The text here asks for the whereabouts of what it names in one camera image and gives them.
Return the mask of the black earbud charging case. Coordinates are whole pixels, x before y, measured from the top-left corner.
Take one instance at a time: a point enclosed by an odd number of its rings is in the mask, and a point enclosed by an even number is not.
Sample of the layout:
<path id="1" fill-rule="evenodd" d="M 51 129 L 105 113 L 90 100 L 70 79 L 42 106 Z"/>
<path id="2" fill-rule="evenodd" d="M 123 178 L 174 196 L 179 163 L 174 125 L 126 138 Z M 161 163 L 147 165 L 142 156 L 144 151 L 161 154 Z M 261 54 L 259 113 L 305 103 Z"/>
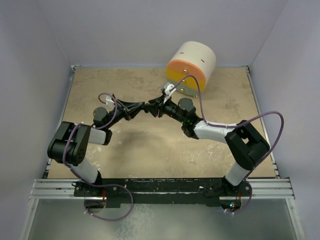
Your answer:
<path id="1" fill-rule="evenodd" d="M 144 104 L 143 110 L 145 113 L 150 113 L 150 105 L 148 103 Z"/>

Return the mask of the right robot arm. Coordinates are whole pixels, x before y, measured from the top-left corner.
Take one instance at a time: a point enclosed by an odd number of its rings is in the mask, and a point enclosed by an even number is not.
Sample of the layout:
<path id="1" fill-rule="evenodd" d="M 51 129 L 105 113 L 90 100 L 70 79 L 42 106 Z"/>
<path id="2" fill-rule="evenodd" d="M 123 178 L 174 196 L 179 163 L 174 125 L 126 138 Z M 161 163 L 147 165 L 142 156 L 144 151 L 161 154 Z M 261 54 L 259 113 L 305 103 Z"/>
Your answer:
<path id="1" fill-rule="evenodd" d="M 180 122 L 183 133 L 189 138 L 227 144 L 235 160 L 222 183 L 222 190 L 228 196 L 240 190 L 240 183 L 270 150 L 270 145 L 251 123 L 241 127 L 216 127 L 197 115 L 190 98 L 181 98 L 174 103 L 170 98 L 165 100 L 160 96 L 146 103 L 144 111 L 158 118 L 167 115 Z"/>

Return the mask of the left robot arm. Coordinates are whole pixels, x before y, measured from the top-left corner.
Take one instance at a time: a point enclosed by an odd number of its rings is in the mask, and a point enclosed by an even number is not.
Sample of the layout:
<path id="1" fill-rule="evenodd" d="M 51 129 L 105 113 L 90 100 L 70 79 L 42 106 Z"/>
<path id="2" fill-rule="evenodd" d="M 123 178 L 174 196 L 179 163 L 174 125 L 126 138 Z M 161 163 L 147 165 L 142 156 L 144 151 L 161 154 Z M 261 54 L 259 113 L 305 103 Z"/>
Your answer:
<path id="1" fill-rule="evenodd" d="M 103 181 L 101 173 L 86 157 L 88 144 L 108 145 L 113 134 L 110 127 L 122 119 L 132 120 L 144 109 L 144 105 L 144 102 L 117 100 L 111 111 L 102 106 L 96 108 L 92 125 L 61 122 L 48 145 L 48 157 L 65 165 L 80 181 L 86 183 L 85 190 L 91 196 L 98 196 L 103 191 Z"/>

